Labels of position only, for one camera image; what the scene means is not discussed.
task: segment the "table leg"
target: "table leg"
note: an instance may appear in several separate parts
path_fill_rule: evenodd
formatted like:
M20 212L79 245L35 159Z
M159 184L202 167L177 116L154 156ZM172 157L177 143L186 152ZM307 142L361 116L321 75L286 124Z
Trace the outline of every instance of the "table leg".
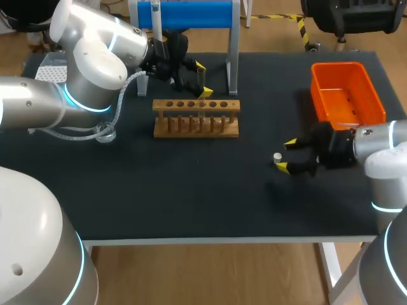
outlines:
M328 284L328 299L330 305L346 305L352 296L359 290L359 261L367 245L357 253L349 267L342 274L334 243L320 243L319 250L326 282Z
M247 11L245 11L246 27L250 27L250 22L252 20L252 5L253 5L253 0L247 0Z

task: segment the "wooden floor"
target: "wooden floor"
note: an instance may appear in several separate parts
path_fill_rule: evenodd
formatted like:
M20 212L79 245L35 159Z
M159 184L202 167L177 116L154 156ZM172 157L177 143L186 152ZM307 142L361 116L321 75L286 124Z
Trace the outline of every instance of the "wooden floor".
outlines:
M128 15L125 3L112 12ZM253 15L301 13L299 0L254 0ZM336 39L305 22L312 41L332 50ZM226 30L189 30L190 52L227 49ZM376 51L407 109L407 19L392 35L349 35L347 48ZM301 52L295 22L252 20L241 28L240 50ZM0 75L19 75L29 53L23 34L0 36ZM345 269L358 244L337 244ZM311 244L103 247L93 254L100 305L326 304L325 284Z

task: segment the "black tabletop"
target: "black tabletop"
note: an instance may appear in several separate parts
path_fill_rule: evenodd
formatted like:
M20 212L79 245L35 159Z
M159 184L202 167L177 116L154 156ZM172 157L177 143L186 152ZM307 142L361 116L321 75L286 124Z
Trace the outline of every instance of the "black tabletop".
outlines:
M227 95L224 54L197 54L214 98ZM41 61L32 57L25 75ZM26 173L57 197L84 240L361 236L377 233L361 167L288 176L270 166L283 143L315 119L311 65L358 61L388 120L404 112L374 53L240 54L237 139L154 139L153 98L189 98L149 82L128 87L117 139L66 142L36 132L0 134L0 166Z

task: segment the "blue metal frame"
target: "blue metal frame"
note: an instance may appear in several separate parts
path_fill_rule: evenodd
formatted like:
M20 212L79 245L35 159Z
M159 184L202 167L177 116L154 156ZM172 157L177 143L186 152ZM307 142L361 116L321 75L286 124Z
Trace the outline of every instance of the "blue metal frame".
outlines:
M163 29L231 29L232 2L161 2ZM149 1L138 2L140 29L152 29Z

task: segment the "orange plastic basket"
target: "orange plastic basket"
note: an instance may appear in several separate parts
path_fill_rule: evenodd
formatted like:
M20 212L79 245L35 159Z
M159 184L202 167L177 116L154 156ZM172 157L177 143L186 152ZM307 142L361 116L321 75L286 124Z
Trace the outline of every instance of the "orange plastic basket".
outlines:
M386 122L386 112L364 66L359 62L312 65L311 95L319 121L335 130Z

